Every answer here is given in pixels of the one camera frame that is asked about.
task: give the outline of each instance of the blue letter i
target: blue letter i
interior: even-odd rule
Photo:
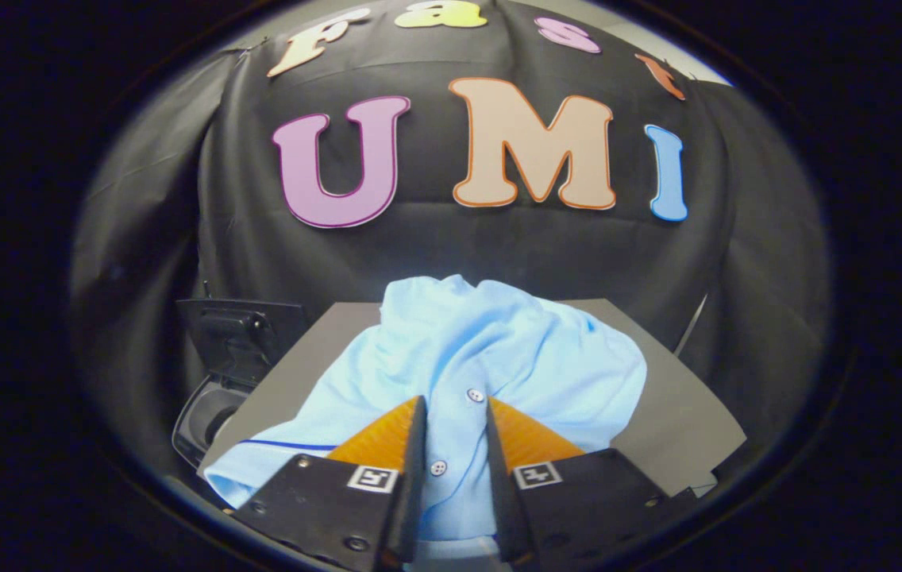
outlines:
[[[662,127],[645,126],[645,134],[655,144],[657,191],[650,207],[652,214],[665,221],[683,221],[688,217],[684,205],[684,182],[680,180],[680,138]]]

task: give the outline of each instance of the letter m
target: letter m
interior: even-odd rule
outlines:
[[[454,188],[454,199],[461,205],[501,207],[514,202],[518,188],[507,180],[506,152],[538,203],[548,198],[564,162],[569,163],[568,179],[559,193],[565,205],[602,210],[617,203],[610,188],[610,108],[570,95],[546,127],[513,83],[465,77],[449,88],[468,107],[468,177]]]

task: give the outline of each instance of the screw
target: screw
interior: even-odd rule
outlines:
[[[370,547],[370,543],[365,542],[363,539],[358,539],[356,536],[350,536],[348,539],[345,539],[345,546],[351,551],[364,551]]]

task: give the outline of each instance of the black device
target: black device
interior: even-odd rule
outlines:
[[[298,304],[178,300],[176,307],[205,366],[172,430],[172,446],[194,468],[252,390],[309,328]]]

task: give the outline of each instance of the purple letter u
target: purple letter u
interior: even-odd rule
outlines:
[[[289,211],[308,225],[349,227],[377,218],[394,199],[398,184],[395,126],[410,108],[401,95],[358,102],[345,116],[360,124],[363,179],[348,195],[332,195],[321,185],[317,138],[328,116],[307,115],[278,127],[271,137],[281,155],[281,189]]]

